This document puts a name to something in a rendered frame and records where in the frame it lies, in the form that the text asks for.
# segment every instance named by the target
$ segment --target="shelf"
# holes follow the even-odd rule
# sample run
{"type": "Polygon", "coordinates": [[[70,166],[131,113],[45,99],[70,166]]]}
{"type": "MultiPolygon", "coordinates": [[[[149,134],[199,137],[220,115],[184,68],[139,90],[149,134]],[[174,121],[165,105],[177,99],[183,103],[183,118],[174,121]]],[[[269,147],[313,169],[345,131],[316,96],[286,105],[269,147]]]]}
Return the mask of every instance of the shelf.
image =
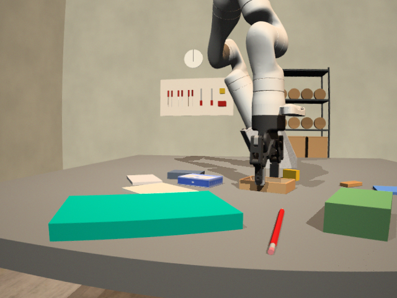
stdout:
{"type": "Polygon", "coordinates": [[[284,70],[284,76],[324,76],[328,70],[284,70]]]}
{"type": "Polygon", "coordinates": [[[286,104],[324,104],[329,99],[285,99],[286,104]]]}
{"type": "Polygon", "coordinates": [[[285,129],[290,132],[296,131],[296,132],[327,132],[328,129],[285,129]]]}

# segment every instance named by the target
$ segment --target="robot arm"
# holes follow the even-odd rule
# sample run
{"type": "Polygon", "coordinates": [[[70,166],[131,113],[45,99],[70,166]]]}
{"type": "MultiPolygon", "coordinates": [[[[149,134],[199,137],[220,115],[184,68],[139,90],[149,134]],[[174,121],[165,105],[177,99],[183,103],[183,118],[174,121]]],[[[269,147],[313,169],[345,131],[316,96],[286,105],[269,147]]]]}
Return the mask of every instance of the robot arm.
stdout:
{"type": "Polygon", "coordinates": [[[284,73],[276,58],[288,48],[287,33],[269,0],[214,0],[208,59],[214,68],[231,65],[225,83],[246,128],[257,132],[249,142],[250,164],[255,167],[255,182],[265,184],[264,169],[270,161],[270,176],[279,176],[283,159],[286,115],[305,115],[304,108],[285,104],[284,73]],[[237,45],[226,39],[240,17],[251,25],[246,46],[253,80],[237,45]]]}

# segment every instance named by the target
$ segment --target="yellow cube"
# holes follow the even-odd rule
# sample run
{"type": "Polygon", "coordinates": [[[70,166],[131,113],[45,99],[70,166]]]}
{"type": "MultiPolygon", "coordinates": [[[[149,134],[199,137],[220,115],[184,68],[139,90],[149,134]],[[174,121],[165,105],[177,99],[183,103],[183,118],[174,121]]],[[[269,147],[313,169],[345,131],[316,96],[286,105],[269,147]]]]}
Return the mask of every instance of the yellow cube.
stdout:
{"type": "Polygon", "coordinates": [[[299,170],[298,169],[283,169],[283,178],[295,179],[299,181],[299,170]]]}

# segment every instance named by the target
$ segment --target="green box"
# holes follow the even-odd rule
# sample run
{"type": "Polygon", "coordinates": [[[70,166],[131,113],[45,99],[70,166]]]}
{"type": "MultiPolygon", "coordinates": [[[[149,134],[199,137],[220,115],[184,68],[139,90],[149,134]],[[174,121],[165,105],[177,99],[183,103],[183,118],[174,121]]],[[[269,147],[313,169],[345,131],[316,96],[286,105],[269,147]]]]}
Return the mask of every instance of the green box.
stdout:
{"type": "Polygon", "coordinates": [[[393,193],[340,188],[325,202],[324,232],[388,241],[393,193]]]}
{"type": "Polygon", "coordinates": [[[48,223],[50,241],[103,240],[243,228],[243,213],[210,191],[69,196],[48,223]]]}

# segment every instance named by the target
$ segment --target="brown cylinder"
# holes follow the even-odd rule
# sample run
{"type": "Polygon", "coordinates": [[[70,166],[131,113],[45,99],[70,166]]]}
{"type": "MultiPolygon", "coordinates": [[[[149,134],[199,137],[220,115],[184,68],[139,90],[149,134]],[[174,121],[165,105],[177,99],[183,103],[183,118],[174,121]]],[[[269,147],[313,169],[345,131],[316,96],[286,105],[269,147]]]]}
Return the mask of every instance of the brown cylinder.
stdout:
{"type": "Polygon", "coordinates": [[[297,117],[292,117],[290,118],[290,120],[288,120],[288,125],[292,128],[292,129],[297,129],[300,125],[300,121],[297,117]]]}
{"type": "Polygon", "coordinates": [[[296,89],[296,88],[292,88],[292,89],[290,90],[290,92],[288,92],[288,97],[289,97],[290,99],[298,99],[299,96],[300,96],[300,92],[299,92],[299,90],[296,89]]]}
{"type": "Polygon", "coordinates": [[[301,125],[304,129],[310,129],[313,126],[313,120],[309,117],[302,119],[301,125]]]}
{"type": "Polygon", "coordinates": [[[324,90],[324,89],[317,89],[317,90],[314,92],[314,98],[315,98],[315,99],[324,99],[324,98],[325,98],[325,95],[326,95],[326,93],[325,93],[325,90],[324,90]]]}
{"type": "Polygon", "coordinates": [[[309,88],[302,90],[300,95],[303,99],[312,99],[313,98],[313,92],[309,88]]]}
{"type": "Polygon", "coordinates": [[[314,120],[314,127],[317,129],[323,129],[325,127],[325,119],[318,117],[316,120],[314,120]]]}

